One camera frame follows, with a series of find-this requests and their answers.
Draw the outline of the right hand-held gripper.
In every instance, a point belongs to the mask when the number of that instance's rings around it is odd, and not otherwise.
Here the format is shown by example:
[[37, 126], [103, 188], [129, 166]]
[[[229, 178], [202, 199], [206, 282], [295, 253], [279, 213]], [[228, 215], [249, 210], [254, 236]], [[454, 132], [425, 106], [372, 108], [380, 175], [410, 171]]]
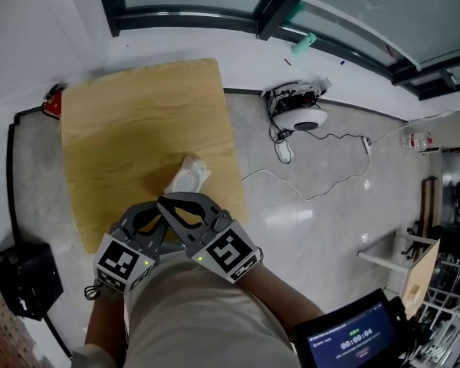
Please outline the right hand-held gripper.
[[240, 223], [207, 195], [162, 195], [157, 208], [187, 246], [187, 257], [230, 283], [237, 282], [262, 259], [260, 249]]

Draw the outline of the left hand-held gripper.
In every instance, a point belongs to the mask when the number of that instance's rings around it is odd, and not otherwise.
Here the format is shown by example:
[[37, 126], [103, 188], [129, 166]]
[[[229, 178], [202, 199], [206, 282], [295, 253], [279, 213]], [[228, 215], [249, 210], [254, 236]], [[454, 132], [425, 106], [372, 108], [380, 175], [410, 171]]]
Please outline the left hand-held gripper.
[[159, 263], [159, 248], [169, 230], [156, 201], [130, 206], [119, 228], [105, 234], [94, 259], [96, 278], [122, 294], [131, 292]]

